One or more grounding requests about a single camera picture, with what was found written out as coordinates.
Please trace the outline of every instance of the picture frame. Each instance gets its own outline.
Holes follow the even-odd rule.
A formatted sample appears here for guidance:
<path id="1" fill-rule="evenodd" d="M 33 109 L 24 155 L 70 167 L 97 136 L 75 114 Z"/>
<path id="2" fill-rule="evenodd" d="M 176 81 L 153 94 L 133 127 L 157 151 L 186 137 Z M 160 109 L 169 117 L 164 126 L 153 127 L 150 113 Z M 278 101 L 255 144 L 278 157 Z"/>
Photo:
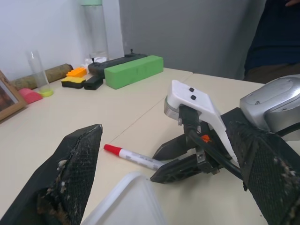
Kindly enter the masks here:
<path id="1" fill-rule="evenodd" d="M 0 121 L 27 105 L 0 70 Z"/>

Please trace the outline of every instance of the white plastic container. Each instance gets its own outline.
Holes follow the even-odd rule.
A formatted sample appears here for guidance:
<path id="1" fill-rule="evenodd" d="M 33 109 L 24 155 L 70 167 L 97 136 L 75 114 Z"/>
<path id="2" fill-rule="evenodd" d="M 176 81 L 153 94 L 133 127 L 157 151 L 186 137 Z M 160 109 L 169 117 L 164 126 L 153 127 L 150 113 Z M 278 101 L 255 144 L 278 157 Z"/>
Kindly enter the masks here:
<path id="1" fill-rule="evenodd" d="M 125 176 L 82 225 L 166 225 L 151 181 L 139 172 Z"/>

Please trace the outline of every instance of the black cable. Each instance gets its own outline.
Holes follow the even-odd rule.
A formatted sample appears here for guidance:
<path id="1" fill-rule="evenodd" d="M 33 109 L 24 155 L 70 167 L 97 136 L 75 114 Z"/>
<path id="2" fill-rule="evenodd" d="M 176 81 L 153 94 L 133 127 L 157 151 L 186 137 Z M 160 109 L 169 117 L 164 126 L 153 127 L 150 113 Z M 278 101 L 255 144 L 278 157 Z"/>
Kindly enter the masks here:
<path id="1" fill-rule="evenodd" d="M 179 118 L 182 119 L 184 125 L 184 133 L 192 139 L 197 145 L 203 148 L 211 157 L 214 158 L 220 165 L 231 172 L 236 177 L 243 180 L 243 176 L 238 167 L 232 164 L 227 158 L 225 158 L 220 152 L 214 149 L 209 144 L 205 143 L 197 134 L 197 126 L 199 123 L 199 114 L 197 110 L 192 109 L 186 105 L 179 107 Z"/>
<path id="2" fill-rule="evenodd" d="M 290 134 L 291 132 L 294 132 L 296 130 L 299 130 L 300 129 L 300 122 L 299 123 L 295 123 L 287 128 L 284 128 L 280 131 L 277 132 L 277 134 L 281 137 L 285 136 L 285 135 L 288 135 Z"/>
<path id="3" fill-rule="evenodd" d="M 191 138 L 197 145 L 203 148 L 211 157 L 214 158 L 220 165 L 222 165 L 225 169 L 235 175 L 237 178 L 243 180 L 243 176 L 241 174 L 240 168 L 232 164 L 228 159 L 226 159 L 220 152 L 215 150 L 209 144 L 204 142 L 196 133 L 195 130 L 190 129 L 187 132 L 189 138 Z"/>

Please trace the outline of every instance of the metal screw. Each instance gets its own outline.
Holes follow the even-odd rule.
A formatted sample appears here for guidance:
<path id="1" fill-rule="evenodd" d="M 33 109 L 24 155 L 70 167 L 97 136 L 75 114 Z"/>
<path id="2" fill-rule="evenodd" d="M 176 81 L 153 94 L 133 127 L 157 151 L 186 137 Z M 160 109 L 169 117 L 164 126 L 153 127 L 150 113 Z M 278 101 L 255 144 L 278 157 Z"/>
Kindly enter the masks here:
<path id="1" fill-rule="evenodd" d="M 197 126 L 198 133 L 201 133 L 201 126 Z"/>
<path id="2" fill-rule="evenodd" d="M 200 155 L 198 156 L 198 158 L 201 159 L 203 156 L 204 156 L 203 154 L 200 154 Z"/>
<path id="3" fill-rule="evenodd" d="M 182 118 L 178 119 L 178 126 L 182 126 Z"/>

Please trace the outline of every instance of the gray wall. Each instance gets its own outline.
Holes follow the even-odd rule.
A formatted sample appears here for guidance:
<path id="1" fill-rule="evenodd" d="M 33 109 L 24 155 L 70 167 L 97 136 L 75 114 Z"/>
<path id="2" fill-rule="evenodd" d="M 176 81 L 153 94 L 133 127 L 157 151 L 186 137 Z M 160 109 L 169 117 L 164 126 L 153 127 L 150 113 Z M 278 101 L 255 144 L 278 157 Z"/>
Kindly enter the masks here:
<path id="1" fill-rule="evenodd" d="M 240 79 L 264 0 L 120 0 L 124 51 L 165 67 Z"/>

